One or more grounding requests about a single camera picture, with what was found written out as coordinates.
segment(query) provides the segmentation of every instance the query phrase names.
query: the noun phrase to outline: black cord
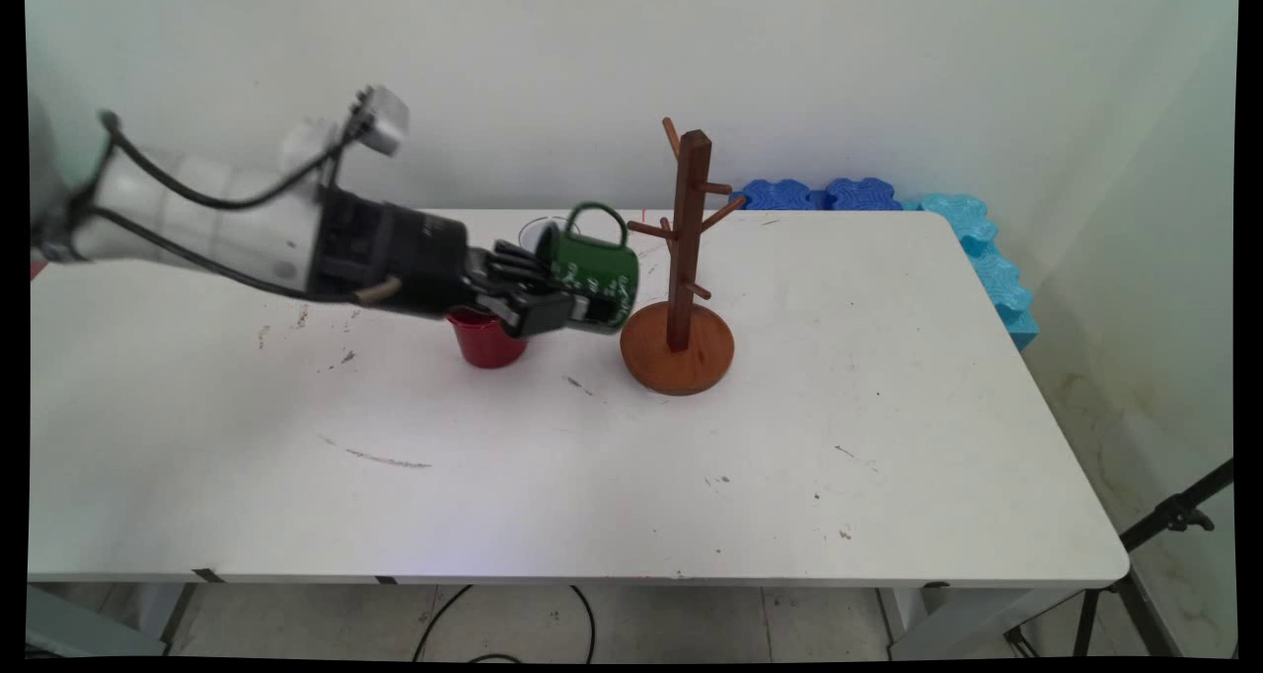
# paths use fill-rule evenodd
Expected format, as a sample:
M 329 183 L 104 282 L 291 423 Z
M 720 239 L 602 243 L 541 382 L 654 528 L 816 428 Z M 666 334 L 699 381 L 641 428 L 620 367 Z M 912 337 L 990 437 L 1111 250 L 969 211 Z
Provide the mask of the black cord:
M 413 663 L 417 663 L 417 660 L 421 658 L 421 652 L 424 650 L 426 641 L 429 639 L 429 633 L 433 631 L 434 625 L 438 624 L 438 620 L 443 616 L 443 614 L 446 614 L 447 609 L 455 605 L 456 600 L 461 599 L 461 596 L 464 596 L 465 592 L 470 591 L 470 587 L 474 585 L 465 585 L 464 587 L 461 587 L 461 591 L 456 592 L 456 596 L 447 600 L 447 602 L 443 604 L 443 606 L 438 610 L 438 614 L 436 614 L 434 617 L 429 620 L 429 624 L 426 625 L 426 631 L 422 633 L 421 635 L 421 641 L 417 643 L 417 650 L 412 653 Z M 587 611 L 587 658 L 584 659 L 584 663 L 591 663 L 592 653 L 596 650 L 596 617 L 592 616 L 592 606 L 587 604 L 587 597 L 584 596 L 584 592 L 578 591 L 578 587 L 576 587 L 575 585 L 571 585 L 570 588 L 572 588 L 575 593 L 578 595 L 578 601 L 584 602 L 584 610 Z M 493 660 L 493 659 L 509 660 L 509 663 L 522 663 L 517 658 L 504 653 L 482 654 L 479 655 L 477 658 L 470 659 L 467 663 L 482 663 L 484 660 Z
M 306 178 L 312 169 L 317 169 L 320 165 L 323 165 L 330 157 L 340 155 L 345 146 L 355 143 L 355 139 L 359 138 L 360 134 L 364 134 L 364 130 L 369 128 L 369 125 L 361 125 L 360 130 L 355 134 L 342 133 L 342 138 L 340 138 L 337 143 L 331 144 L 327 150 L 313 157 L 313 159 L 307 160 L 306 165 L 294 169 L 293 173 L 282 178 L 280 183 L 277 183 L 275 187 L 260 193 L 260 196 L 248 197 L 246 200 L 227 201 L 220 200 L 220 197 L 210 197 L 206 196 L 206 193 L 195 191 L 195 188 L 181 183 L 179 179 L 172 178 L 171 174 L 167 174 L 165 170 L 159 168 L 159 165 L 154 165 L 154 162 L 149 160 L 148 157 L 144 157 L 144 153 L 140 152 L 138 146 L 131 144 L 125 134 L 123 134 L 123 124 L 119 120 L 119 116 L 114 115 L 114 112 L 102 111 L 101 124 L 105 125 L 105 133 L 110 134 L 110 143 L 114 143 L 115 146 L 120 148 L 120 150 L 125 153 L 131 162 L 135 162 L 140 169 L 144 169 L 150 178 L 158 179 L 159 183 L 163 183 L 171 192 L 178 193 L 178 196 L 195 202 L 195 205 L 208 206 L 211 210 L 229 211 L 253 210 L 256 206 L 264 205 L 266 201 L 277 200 L 282 192 L 288 191 L 289 187 L 294 187 L 294 184 L 302 182 L 302 178 Z
M 355 294 L 311 294 L 311 292 L 302 292 L 297 289 L 290 289 L 289 287 L 280 287 L 277 283 L 260 282 L 258 278 L 250 277 L 246 273 L 240 273 L 237 269 L 230 269 L 225 264 L 217 263 L 217 260 L 206 259 L 203 255 L 195 254 L 184 249 L 184 246 L 178 245 L 176 241 L 163 237 L 162 234 L 149 231 L 149 229 L 141 227 L 140 223 L 133 222 L 130 218 L 119 215 L 117 211 L 105 210 L 102 206 L 93 206 L 90 210 L 92 215 L 107 220 L 119 225 L 121 229 L 126 229 L 131 234 L 143 237 L 143 240 L 153 242 L 153 245 L 160 246 L 160 249 L 172 251 L 178 258 L 188 260 L 189 264 L 200 265 L 200 268 L 207 269 L 210 273 L 217 273 L 220 277 L 232 278 L 236 283 L 245 283 L 253 289 L 259 289 L 261 292 L 272 292 L 277 295 L 288 295 L 288 298 L 297 298 L 302 301 L 311 301 L 311 303 L 360 303 L 359 295 Z

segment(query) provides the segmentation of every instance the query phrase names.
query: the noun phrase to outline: green mug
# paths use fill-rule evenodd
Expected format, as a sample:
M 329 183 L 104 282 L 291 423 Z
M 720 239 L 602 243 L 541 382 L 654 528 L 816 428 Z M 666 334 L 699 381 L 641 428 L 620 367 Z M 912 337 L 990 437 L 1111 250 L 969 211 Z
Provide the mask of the green mug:
M 601 241 L 573 232 L 575 218 L 584 210 L 600 210 L 614 217 L 623 231 L 623 240 Z M 575 206 L 566 218 L 566 227 L 549 225 L 537 245 L 536 255 L 549 265 L 552 280 L 577 298 L 586 301 L 571 314 L 571 326 L 592 332 L 618 332 L 635 304 L 640 263 L 628 249 L 628 225 L 618 211 L 586 201 Z

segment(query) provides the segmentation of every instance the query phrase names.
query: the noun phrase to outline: wooden mug tree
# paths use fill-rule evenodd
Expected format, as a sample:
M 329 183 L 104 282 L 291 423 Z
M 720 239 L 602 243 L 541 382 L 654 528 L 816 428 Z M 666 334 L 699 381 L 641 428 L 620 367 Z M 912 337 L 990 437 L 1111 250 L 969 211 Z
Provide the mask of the wooden mug tree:
M 628 318 L 619 346 L 623 361 L 640 384 L 662 394 L 690 395 L 714 386 L 733 362 L 735 345 L 727 323 L 712 309 L 693 304 L 693 297 L 711 298 L 707 289 L 697 285 L 702 232 L 745 205 L 745 197 L 727 202 L 703 222 L 707 193 L 730 196 L 733 188 L 707 178 L 711 143 L 705 133 L 688 130 L 677 136 L 671 119 L 663 119 L 662 128 L 678 164 L 674 222 L 663 218 L 659 227 L 628 222 L 628 229 L 667 241 L 669 290 L 664 303 L 647 304 Z

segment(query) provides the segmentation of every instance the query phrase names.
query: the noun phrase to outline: white wall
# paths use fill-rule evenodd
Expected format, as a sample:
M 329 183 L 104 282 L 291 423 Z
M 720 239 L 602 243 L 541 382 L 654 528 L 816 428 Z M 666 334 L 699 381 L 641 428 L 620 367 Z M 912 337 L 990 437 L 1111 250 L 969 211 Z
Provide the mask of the white wall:
M 672 115 L 714 138 L 719 182 L 974 192 L 1024 251 L 1010 234 L 1072 191 L 1111 106 L 1154 57 L 1186 61 L 1154 32 L 1181 3 L 27 0 L 28 80 L 63 133 L 109 106 L 147 143 L 240 164 L 381 81 L 413 138 L 398 160 L 357 153 L 347 184 L 414 206 L 668 206 Z
M 1024 354 L 1120 530 L 1233 453 L 1235 25 L 1204 52 L 1110 182 L 1084 187 L 1095 208 L 1036 294 Z M 1133 562 L 1183 652 L 1226 658 L 1233 489 L 1202 510 L 1215 532 L 1162 534 Z
M 898 197 L 975 193 L 1037 289 L 1032 372 L 1122 528 L 1229 447 L 1236 9 L 27 0 L 28 85 L 86 168 L 96 107 L 141 143 L 270 165 L 294 120 L 340 119 L 381 81 L 410 104 L 412 139 L 397 159 L 355 153 L 345 183 L 432 208 L 668 206 L 663 115 L 710 134 L 716 182 L 871 174 Z M 1190 336 L 1183 318 L 1207 327 Z M 1170 575 L 1159 604 L 1191 650 L 1235 636 L 1226 520 L 1172 535 L 1170 564 L 1138 556 Z

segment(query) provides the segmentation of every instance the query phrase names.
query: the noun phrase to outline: wooden base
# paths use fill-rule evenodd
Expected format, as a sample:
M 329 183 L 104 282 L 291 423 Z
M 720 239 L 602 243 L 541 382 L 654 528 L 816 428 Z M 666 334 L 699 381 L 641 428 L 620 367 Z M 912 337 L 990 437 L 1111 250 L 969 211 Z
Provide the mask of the wooden base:
M 688 350 L 667 346 L 667 303 L 647 304 L 628 318 L 619 338 L 623 362 L 642 385 L 667 395 L 711 389 L 733 362 L 733 331 L 712 309 L 693 306 Z

